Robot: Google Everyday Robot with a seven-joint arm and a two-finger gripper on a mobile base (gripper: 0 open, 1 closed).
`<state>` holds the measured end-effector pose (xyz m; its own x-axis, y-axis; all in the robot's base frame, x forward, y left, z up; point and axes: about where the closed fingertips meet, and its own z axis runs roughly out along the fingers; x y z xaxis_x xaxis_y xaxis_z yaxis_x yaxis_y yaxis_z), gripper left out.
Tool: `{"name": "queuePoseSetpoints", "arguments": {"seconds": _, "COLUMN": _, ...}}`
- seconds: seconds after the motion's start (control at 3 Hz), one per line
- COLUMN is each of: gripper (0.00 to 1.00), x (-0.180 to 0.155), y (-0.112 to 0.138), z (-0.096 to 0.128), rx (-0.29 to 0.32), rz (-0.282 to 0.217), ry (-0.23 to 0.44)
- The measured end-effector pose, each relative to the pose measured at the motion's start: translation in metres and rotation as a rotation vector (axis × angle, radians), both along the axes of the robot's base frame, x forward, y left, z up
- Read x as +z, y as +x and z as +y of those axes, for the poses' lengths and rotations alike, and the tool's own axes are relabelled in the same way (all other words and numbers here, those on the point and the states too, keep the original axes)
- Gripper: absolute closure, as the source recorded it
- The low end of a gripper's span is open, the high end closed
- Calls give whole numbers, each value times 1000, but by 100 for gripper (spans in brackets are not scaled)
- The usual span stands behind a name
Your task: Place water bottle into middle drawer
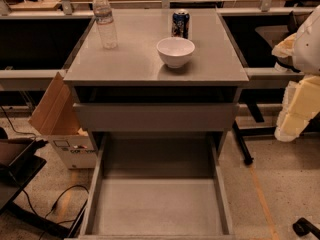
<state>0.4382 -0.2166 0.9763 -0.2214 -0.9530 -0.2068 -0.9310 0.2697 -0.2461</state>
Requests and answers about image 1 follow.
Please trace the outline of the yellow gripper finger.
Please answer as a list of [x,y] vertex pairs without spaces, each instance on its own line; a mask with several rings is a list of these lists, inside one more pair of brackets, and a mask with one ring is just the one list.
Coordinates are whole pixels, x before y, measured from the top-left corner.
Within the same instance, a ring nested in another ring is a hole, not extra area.
[[278,43],[272,50],[272,54],[279,58],[286,58],[293,55],[296,34],[293,33]]
[[275,137],[282,142],[296,139],[320,113],[320,77],[305,76],[287,85],[279,113]]

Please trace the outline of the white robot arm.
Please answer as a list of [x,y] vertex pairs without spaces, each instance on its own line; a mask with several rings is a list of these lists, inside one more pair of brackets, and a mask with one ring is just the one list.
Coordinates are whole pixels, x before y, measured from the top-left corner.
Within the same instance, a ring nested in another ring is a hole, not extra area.
[[298,138],[311,119],[320,113],[320,6],[300,25],[297,32],[277,44],[272,54],[291,57],[293,67],[305,76],[290,81],[285,89],[275,137],[282,142]]

